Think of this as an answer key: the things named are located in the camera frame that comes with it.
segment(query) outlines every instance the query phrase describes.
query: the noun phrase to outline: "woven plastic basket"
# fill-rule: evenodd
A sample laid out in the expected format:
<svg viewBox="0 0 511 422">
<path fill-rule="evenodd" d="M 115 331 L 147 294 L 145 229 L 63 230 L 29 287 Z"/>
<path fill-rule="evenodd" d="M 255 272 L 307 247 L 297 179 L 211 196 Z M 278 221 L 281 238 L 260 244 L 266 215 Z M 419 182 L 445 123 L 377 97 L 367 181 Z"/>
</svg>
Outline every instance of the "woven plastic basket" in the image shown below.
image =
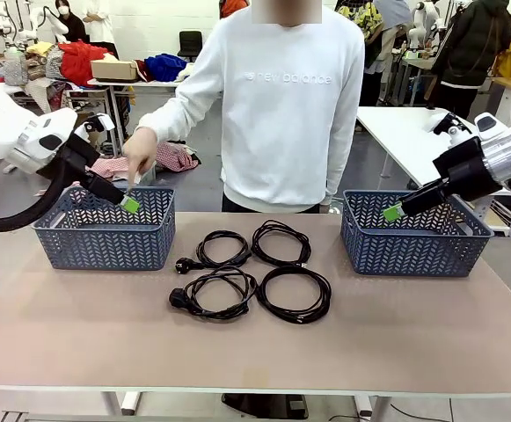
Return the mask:
<svg viewBox="0 0 511 422">
<path fill-rule="evenodd" d="M 387 222 L 383 210 L 409 192 L 345 191 L 341 235 L 365 275 L 466 277 L 493 232 L 457 197 Z"/>
<path fill-rule="evenodd" d="M 53 268 L 160 270 L 175 236 L 173 190 L 137 187 L 136 214 L 71 187 L 34 224 Z"/>
</svg>

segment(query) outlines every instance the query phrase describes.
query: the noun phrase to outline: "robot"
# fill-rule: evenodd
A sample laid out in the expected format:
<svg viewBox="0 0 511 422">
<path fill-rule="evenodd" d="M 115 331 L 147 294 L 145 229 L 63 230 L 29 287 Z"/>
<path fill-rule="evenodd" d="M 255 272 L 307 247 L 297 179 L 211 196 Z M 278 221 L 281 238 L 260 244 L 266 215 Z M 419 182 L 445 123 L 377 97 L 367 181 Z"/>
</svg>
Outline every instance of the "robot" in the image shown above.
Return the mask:
<svg viewBox="0 0 511 422">
<path fill-rule="evenodd" d="M 4 38 L 6 47 L 14 45 L 14 39 L 17 37 L 17 32 L 17 26 L 11 18 L 7 3 L 0 2 L 0 37 Z"/>
<path fill-rule="evenodd" d="M 477 134 L 452 113 L 434 125 L 436 135 L 448 133 L 453 145 L 433 161 L 441 178 L 400 199 L 384 210 L 389 221 L 404 215 L 417 215 L 441 205 L 453 194 L 472 201 L 498 192 L 511 191 L 511 127 L 489 113 L 476 118 Z"/>
<path fill-rule="evenodd" d="M 74 182 L 128 212 L 137 211 L 137 202 L 89 170 L 99 153 L 88 143 L 88 132 L 113 130 L 110 117 L 92 116 L 74 130 L 76 119 L 76 112 L 69 108 L 36 116 L 0 89 L 0 164 L 14 164 L 28 174 L 37 173 L 51 180 L 46 193 L 34 205 L 17 215 L 0 218 L 0 232 L 20 229 L 41 218 L 63 189 Z"/>
<path fill-rule="evenodd" d="M 69 28 L 62 23 L 62 21 L 50 10 L 49 7 L 39 7 L 32 9 L 30 12 L 30 24 L 33 28 L 32 31 L 20 31 L 18 36 L 24 42 L 33 40 L 38 42 L 38 28 L 46 23 L 46 20 L 52 26 L 52 34 L 57 38 L 58 42 L 68 42 L 65 35 L 69 32 Z"/>
<path fill-rule="evenodd" d="M 437 33 L 445 29 L 444 21 L 433 2 L 419 2 L 416 9 L 413 15 L 415 27 L 409 32 L 412 51 L 425 47 L 429 40 L 434 40 Z"/>
</svg>

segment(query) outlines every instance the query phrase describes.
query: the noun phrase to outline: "blue cloth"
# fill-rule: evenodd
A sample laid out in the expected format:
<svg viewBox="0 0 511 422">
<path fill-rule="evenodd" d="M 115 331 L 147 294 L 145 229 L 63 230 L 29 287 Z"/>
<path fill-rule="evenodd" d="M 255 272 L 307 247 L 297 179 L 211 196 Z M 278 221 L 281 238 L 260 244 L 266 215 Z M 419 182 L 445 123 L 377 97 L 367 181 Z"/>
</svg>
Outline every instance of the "blue cloth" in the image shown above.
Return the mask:
<svg viewBox="0 0 511 422">
<path fill-rule="evenodd" d="M 174 55 L 156 55 L 145 60 L 150 74 L 159 82 L 173 82 L 186 62 Z"/>
</svg>

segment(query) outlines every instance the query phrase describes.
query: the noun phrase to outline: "gray floor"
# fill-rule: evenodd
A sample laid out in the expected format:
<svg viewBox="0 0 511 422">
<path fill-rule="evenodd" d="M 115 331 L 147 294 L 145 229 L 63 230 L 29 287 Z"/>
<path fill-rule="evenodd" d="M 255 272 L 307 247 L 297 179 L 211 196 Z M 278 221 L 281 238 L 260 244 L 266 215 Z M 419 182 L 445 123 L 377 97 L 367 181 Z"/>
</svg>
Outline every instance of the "gray floor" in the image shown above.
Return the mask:
<svg viewBox="0 0 511 422">
<path fill-rule="evenodd" d="M 137 118 L 157 106 L 151 99 L 138 98 L 131 126 Z M 179 211 L 219 211 L 222 200 L 220 181 L 221 159 L 219 137 L 221 107 L 216 104 L 208 117 L 191 133 L 188 143 L 198 150 L 203 165 L 185 174 L 160 174 L 158 184 L 175 187 Z M 384 153 L 369 135 L 356 135 L 347 170 L 342 180 L 343 189 L 376 189 L 383 166 Z M 385 183 L 388 189 L 405 187 L 408 177 L 394 169 L 392 179 Z M 46 186 L 38 177 L 27 177 L 20 172 L 5 176 L 0 172 L 0 216 L 11 215 L 35 201 L 33 195 Z M 511 288 L 511 240 L 493 239 L 484 252 L 485 260 Z M 511 422 L 511 398 L 492 400 L 454 400 L 456 422 Z M 430 418 L 449 420 L 449 403 L 445 399 L 397 399 L 402 409 Z M 354 415 L 352 401 L 346 397 L 308 397 L 310 415 L 327 420 L 336 414 Z M 2 410 L 32 411 L 38 413 L 104 414 L 99 393 L 34 393 L 0 391 Z M 140 408 L 142 415 L 222 417 L 236 413 L 220 403 L 218 395 L 147 394 Z M 398 422 L 409 418 L 391 411 L 388 420 Z"/>
</svg>

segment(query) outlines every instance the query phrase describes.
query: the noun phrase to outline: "chair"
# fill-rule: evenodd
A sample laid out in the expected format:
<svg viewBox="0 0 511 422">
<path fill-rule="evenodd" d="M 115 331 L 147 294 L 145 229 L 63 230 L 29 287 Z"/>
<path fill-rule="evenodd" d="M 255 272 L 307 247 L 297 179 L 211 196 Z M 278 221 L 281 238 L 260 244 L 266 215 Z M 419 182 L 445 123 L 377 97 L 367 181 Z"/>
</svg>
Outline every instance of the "chair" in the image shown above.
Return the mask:
<svg viewBox="0 0 511 422">
<path fill-rule="evenodd" d="M 177 54 L 193 62 L 202 50 L 202 33 L 200 31 L 183 31 L 179 33 L 181 49 Z"/>
</svg>

